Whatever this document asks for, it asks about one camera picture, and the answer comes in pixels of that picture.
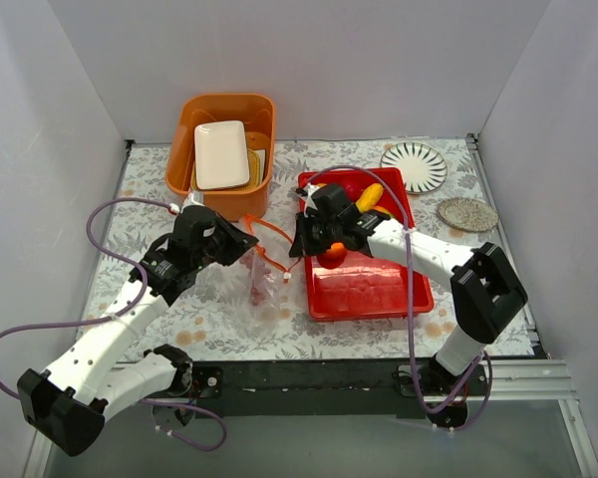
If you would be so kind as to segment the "orange tangerine toy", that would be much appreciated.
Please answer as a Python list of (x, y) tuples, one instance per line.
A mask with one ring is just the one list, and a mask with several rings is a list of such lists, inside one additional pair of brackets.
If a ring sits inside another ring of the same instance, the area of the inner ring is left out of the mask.
[(347, 249), (341, 242), (333, 243), (323, 254), (318, 256), (319, 264), (327, 269), (339, 267), (347, 256)]

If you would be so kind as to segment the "clear zip top bag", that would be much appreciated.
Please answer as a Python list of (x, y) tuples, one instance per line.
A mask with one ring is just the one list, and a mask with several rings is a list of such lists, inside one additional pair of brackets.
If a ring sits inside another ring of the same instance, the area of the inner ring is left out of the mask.
[(255, 338), (273, 333), (291, 318), (293, 269), (288, 256), (292, 239), (281, 227), (251, 214), (240, 219), (241, 231), (257, 243), (231, 266), (235, 279), (225, 293), (227, 312), (241, 334)]

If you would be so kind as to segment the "purple grape bunch toy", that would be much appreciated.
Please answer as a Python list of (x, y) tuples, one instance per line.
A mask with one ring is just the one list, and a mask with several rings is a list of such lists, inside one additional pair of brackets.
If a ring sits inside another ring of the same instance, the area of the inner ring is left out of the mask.
[(248, 272), (248, 301), (253, 307), (260, 307), (272, 298), (274, 275), (268, 263), (257, 251), (250, 251), (240, 259)]

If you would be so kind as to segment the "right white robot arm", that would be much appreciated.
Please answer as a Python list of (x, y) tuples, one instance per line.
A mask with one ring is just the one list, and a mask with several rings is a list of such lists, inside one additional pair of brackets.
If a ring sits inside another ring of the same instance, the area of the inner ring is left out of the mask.
[(503, 250), (490, 242), (478, 248), (452, 244), (409, 229), (386, 213), (362, 212), (335, 183), (309, 184), (298, 193), (304, 204), (296, 215), (290, 257), (318, 256), (341, 243), (418, 272), (451, 292), (457, 325), (429, 369), (438, 393), (458, 393), (467, 383), (466, 371), (528, 300)]

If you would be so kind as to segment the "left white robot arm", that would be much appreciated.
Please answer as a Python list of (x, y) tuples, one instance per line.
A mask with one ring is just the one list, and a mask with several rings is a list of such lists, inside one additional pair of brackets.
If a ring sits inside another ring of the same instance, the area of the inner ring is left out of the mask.
[(17, 382), (26, 421), (69, 456), (87, 450), (106, 422), (142, 399), (164, 392), (188, 396), (193, 362), (182, 350), (159, 346), (115, 370), (146, 328), (165, 314), (196, 276), (212, 264), (230, 266), (258, 240), (202, 205), (185, 207), (130, 272), (104, 320), (90, 327), (43, 371)]

